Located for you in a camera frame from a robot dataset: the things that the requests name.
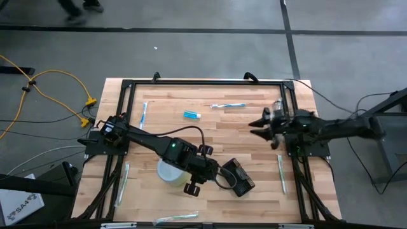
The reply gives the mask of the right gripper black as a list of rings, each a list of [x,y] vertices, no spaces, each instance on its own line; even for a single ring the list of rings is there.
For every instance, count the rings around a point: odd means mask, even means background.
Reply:
[[[261,118],[249,123],[250,127],[262,128],[270,122],[270,128],[251,130],[251,133],[270,141],[272,149],[279,147],[278,134],[297,134],[295,124],[296,116],[286,116],[284,113],[272,113],[269,108],[263,108]]]

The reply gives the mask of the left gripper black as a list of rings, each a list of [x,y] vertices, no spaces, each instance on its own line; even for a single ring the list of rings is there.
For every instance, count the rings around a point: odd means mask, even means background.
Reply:
[[[212,175],[210,170],[218,170],[218,162],[209,158],[213,152],[212,146],[199,145],[198,154],[201,156],[192,156],[186,167],[186,172],[191,174],[190,182],[186,183],[183,192],[197,197],[200,193],[200,187],[197,184],[204,184],[207,181],[215,181],[217,174]]]

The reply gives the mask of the green toothbrush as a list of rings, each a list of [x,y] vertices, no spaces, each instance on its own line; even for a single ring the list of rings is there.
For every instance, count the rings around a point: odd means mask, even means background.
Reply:
[[[283,170],[283,160],[281,155],[277,155],[277,162],[278,162],[278,167],[279,167],[279,174],[280,174],[280,180],[282,184],[282,191],[283,194],[287,194],[287,188],[286,188],[286,182],[285,182],[285,177],[284,177],[284,170]]]
[[[117,195],[116,201],[114,203],[115,207],[119,207],[121,205],[125,187],[127,185],[129,171],[130,171],[130,162],[125,162],[125,171],[123,172],[123,174],[121,176],[120,186],[118,189],[118,195]]]
[[[152,224],[154,226],[161,224],[161,223],[168,223],[172,221],[178,221],[178,220],[184,220],[184,219],[191,219],[191,218],[197,218],[199,216],[199,212],[192,212],[189,214],[181,214],[181,215],[175,215],[175,216],[166,216],[163,218],[158,218],[152,221]]]

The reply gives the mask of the disinfecting wipes canister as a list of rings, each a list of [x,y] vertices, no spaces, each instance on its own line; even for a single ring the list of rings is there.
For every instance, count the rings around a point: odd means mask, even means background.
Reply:
[[[158,177],[171,186],[181,186],[190,178],[187,172],[165,163],[162,159],[159,159],[156,170]]]

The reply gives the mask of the dark metal cart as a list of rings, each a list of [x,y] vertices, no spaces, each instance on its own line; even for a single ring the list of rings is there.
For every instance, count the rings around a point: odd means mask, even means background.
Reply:
[[[374,184],[407,181],[407,87],[387,92],[388,97],[369,110],[355,107],[359,116],[378,118],[385,135],[377,140],[387,175],[373,178]]]

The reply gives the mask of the black equipment stand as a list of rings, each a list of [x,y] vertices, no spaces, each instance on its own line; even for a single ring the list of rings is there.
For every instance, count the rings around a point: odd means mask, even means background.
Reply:
[[[79,170],[68,162],[54,166],[36,179],[0,174],[0,189],[73,197]]]

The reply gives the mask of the white cardboard box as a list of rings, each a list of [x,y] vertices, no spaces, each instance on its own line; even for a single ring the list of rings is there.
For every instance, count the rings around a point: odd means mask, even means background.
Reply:
[[[0,189],[0,210],[6,226],[18,223],[44,206],[39,193]]]

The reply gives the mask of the person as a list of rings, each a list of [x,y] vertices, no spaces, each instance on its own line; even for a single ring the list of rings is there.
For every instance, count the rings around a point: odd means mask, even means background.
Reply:
[[[62,9],[67,13],[65,19],[67,24],[80,25],[86,22],[85,14],[73,3],[72,0],[57,0]],[[98,0],[83,0],[83,9],[102,13],[103,6]]]

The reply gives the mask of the black floor bar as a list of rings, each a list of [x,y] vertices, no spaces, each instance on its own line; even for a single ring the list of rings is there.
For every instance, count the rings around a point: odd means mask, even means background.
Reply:
[[[0,66],[0,74],[26,74],[33,75],[35,73],[35,68],[32,67],[8,67]]]

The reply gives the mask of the silver frame bracket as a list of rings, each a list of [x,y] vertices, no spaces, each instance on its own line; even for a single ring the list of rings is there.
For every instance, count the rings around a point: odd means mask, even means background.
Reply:
[[[315,229],[314,225],[282,223],[278,229]]]
[[[135,229],[137,228],[136,222],[121,222],[121,223],[103,223],[100,229]]]

